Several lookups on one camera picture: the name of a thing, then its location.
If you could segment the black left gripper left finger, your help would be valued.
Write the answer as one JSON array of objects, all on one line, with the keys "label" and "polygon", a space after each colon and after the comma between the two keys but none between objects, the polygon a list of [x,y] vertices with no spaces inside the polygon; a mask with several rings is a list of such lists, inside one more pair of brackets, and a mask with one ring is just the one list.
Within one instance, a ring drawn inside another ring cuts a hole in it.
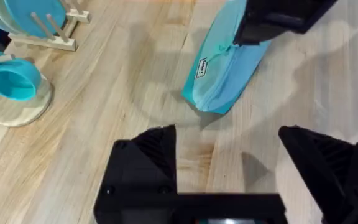
[{"label": "black left gripper left finger", "polygon": [[177,130],[174,125],[150,128],[112,147],[98,200],[130,198],[173,200],[177,194]]}]

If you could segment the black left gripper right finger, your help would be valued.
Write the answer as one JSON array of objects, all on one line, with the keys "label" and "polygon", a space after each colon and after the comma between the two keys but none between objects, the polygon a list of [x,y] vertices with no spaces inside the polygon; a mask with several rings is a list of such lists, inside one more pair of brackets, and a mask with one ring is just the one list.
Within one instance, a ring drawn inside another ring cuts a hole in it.
[{"label": "black left gripper right finger", "polygon": [[322,223],[358,224],[358,142],[300,126],[282,126],[278,135],[320,208]]}]

